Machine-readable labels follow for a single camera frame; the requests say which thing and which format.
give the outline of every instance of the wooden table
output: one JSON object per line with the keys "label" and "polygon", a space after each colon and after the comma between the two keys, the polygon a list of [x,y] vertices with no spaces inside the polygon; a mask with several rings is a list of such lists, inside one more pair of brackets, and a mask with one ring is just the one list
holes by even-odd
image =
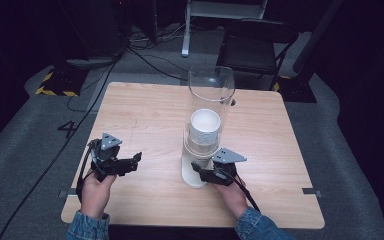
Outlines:
{"label": "wooden table", "polygon": [[[182,180],[188,94],[185,86],[108,85],[88,142],[107,132],[123,140],[118,158],[143,152],[137,171],[117,178],[112,187],[106,207],[112,224],[235,225],[211,185],[193,189]],[[236,90],[234,99],[237,103],[230,108],[220,146],[248,158],[236,166],[262,213],[281,228],[322,228],[324,219],[316,196],[303,193],[312,184],[281,96]],[[79,208],[77,197],[69,196],[62,220],[71,222]]]}

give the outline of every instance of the chair backrest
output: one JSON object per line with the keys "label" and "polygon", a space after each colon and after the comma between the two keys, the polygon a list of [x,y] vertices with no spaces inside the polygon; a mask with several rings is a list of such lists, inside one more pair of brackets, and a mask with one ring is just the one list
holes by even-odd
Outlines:
{"label": "chair backrest", "polygon": [[271,43],[294,43],[299,31],[291,24],[265,19],[244,18],[229,24],[225,37],[240,37]]}

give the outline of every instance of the person's left hand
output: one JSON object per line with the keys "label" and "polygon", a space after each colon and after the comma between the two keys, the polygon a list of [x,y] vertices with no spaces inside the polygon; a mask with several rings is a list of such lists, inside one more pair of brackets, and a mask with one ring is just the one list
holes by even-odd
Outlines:
{"label": "person's left hand", "polygon": [[84,180],[80,212],[89,217],[101,219],[110,199],[111,185],[116,178],[117,175],[108,175],[102,182],[99,182],[95,178],[95,173],[91,173]]}

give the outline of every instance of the human hand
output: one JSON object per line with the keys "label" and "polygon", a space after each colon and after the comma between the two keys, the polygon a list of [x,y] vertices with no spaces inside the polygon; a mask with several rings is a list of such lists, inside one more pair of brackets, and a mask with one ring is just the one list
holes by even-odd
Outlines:
{"label": "human hand", "polygon": [[[236,180],[242,182],[245,186],[245,182],[238,176],[236,176]],[[239,219],[242,213],[248,208],[248,203],[245,193],[239,188],[238,184],[234,182],[229,186],[219,184],[212,185],[221,194],[226,207],[232,212],[236,219]]]}
{"label": "human hand", "polygon": [[101,219],[104,215],[104,209],[110,199],[111,185],[117,178],[117,175],[108,175],[100,182],[95,177],[95,173],[91,173],[86,177],[82,190],[82,206],[80,212],[92,217]]}

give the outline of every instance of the white cup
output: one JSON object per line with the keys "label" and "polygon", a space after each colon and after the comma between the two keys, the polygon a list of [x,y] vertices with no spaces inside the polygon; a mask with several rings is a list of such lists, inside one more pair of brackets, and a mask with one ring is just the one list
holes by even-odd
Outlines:
{"label": "white cup", "polygon": [[197,144],[210,145],[218,139],[220,124],[220,116],[216,112],[199,109],[191,117],[190,138]]}

